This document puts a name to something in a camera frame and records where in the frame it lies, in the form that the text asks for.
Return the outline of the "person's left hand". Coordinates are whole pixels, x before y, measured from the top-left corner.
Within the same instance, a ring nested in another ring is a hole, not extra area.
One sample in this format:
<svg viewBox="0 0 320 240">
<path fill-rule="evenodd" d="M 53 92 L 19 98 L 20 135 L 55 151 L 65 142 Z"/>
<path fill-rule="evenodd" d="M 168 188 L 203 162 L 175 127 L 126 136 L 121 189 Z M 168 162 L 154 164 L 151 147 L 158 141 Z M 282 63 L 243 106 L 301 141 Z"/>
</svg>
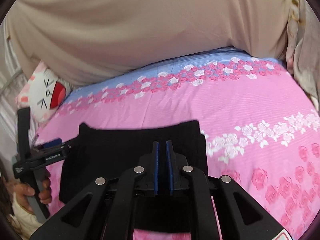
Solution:
<svg viewBox="0 0 320 240">
<path fill-rule="evenodd" d="M 42 204 L 48 205 L 52 202 L 52 189 L 50 188 L 50 172 L 46 170 L 46 176 L 42 181 L 43 191 L 39 193 L 39 199 Z M 16 196 L 17 204 L 22 207 L 28 213 L 34 214 L 27 197 L 33 197 L 35 190 L 24 183 L 19 183 L 14 186 L 14 193 Z"/>
</svg>

